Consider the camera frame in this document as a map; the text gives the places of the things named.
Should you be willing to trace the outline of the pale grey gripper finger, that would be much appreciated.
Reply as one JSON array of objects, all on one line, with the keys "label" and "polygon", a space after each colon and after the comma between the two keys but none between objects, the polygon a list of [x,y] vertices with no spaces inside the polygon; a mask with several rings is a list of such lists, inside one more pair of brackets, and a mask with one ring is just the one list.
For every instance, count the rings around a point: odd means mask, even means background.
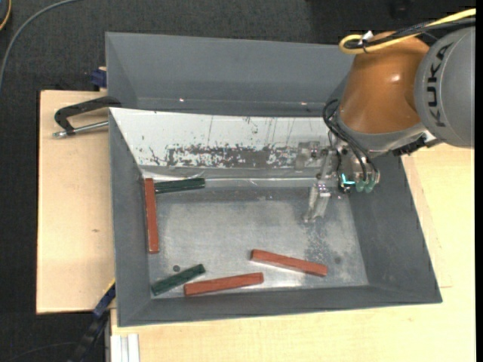
[{"label": "pale grey gripper finger", "polygon": [[309,190],[308,207],[306,212],[303,214],[303,221],[305,223],[312,222],[317,217],[317,206],[318,200],[320,198],[320,193],[317,185],[313,185]]},{"label": "pale grey gripper finger", "polygon": [[331,192],[319,186],[317,190],[317,197],[314,204],[314,217],[323,217],[331,199]]}]

